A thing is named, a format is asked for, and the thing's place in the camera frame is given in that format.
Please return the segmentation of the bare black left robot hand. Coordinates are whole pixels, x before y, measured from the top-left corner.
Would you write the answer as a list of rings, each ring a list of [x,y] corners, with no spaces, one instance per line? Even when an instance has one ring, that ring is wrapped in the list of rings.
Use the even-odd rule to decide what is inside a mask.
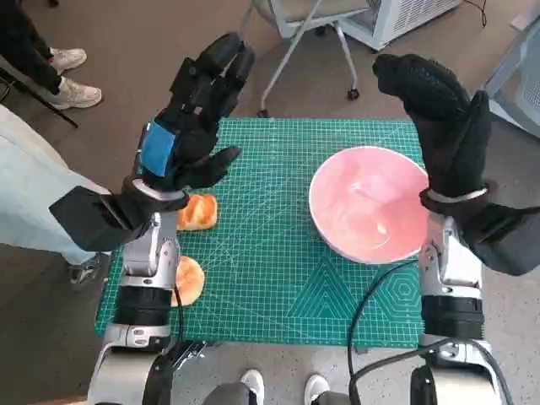
[[[239,156],[216,151],[219,123],[238,103],[255,61],[236,32],[221,35],[198,58],[186,58],[170,86],[170,100],[143,129],[134,185],[169,199],[186,188],[215,185]]]

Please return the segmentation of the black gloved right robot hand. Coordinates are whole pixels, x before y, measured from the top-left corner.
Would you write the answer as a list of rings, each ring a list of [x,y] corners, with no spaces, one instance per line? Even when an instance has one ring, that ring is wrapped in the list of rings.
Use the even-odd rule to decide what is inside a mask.
[[[429,189],[451,199],[484,192],[487,93],[469,96],[450,69],[415,54],[379,55],[372,70],[379,91],[398,98],[416,127]]]

